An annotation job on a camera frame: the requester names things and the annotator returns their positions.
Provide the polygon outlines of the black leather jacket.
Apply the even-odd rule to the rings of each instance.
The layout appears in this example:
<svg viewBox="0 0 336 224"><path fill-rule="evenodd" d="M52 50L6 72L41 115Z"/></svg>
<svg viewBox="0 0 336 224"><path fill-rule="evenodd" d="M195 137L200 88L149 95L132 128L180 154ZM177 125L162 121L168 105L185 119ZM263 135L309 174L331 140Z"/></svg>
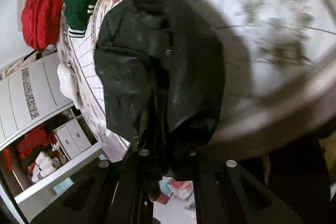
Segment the black leather jacket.
<svg viewBox="0 0 336 224"><path fill-rule="evenodd" d="M224 93L223 45L189 0L123 0L104 17L94 65L107 128L147 149L154 173L210 141Z"/></svg>

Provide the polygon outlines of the white storage boxes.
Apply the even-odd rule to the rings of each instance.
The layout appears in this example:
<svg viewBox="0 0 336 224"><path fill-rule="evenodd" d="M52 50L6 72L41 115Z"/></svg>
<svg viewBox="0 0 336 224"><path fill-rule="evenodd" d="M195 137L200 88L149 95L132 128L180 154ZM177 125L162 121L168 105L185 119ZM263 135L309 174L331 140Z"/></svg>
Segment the white storage boxes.
<svg viewBox="0 0 336 224"><path fill-rule="evenodd" d="M55 131L56 139L60 142L68 159L73 159L91 146L82 127L76 119L67 122Z"/></svg>

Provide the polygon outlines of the white wardrobe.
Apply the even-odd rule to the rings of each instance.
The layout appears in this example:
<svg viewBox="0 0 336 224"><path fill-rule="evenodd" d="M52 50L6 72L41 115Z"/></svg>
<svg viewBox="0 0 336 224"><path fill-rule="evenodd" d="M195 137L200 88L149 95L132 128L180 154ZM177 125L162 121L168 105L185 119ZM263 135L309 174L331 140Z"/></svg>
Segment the white wardrobe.
<svg viewBox="0 0 336 224"><path fill-rule="evenodd" d="M83 113L60 91L52 54L1 80L1 208L30 223L102 158ZM55 131L76 119L91 146L68 159Z"/></svg>

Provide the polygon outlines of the white folded sweater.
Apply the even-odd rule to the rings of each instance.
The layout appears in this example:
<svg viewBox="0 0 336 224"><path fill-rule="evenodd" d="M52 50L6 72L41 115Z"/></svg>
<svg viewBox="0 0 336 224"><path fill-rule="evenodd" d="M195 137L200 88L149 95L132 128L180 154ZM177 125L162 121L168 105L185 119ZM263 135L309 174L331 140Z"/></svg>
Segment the white folded sweater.
<svg viewBox="0 0 336 224"><path fill-rule="evenodd" d="M62 61L58 65L57 74L60 82L61 93L71 99L75 107L80 110L82 107L77 78L74 71Z"/></svg>

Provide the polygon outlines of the white checked bed sheet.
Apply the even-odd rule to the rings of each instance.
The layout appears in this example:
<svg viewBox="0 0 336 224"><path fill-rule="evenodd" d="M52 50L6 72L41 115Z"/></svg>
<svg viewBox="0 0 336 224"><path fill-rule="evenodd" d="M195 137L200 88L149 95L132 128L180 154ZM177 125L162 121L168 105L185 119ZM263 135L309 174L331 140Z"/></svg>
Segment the white checked bed sheet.
<svg viewBox="0 0 336 224"><path fill-rule="evenodd" d="M335 0L190 0L224 45L226 89L214 138L258 155L335 118ZM112 0L98 0L83 38L62 25L59 57L77 74L82 114L112 160L128 146L105 125L93 50Z"/></svg>

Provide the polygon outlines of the red padded jacket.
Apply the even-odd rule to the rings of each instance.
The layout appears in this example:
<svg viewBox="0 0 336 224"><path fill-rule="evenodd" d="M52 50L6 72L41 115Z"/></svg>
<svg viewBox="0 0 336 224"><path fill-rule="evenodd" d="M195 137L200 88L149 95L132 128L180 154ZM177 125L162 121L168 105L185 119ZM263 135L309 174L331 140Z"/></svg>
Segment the red padded jacket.
<svg viewBox="0 0 336 224"><path fill-rule="evenodd" d="M21 23L28 46L42 51L58 41L62 8L62 0L26 0Z"/></svg>

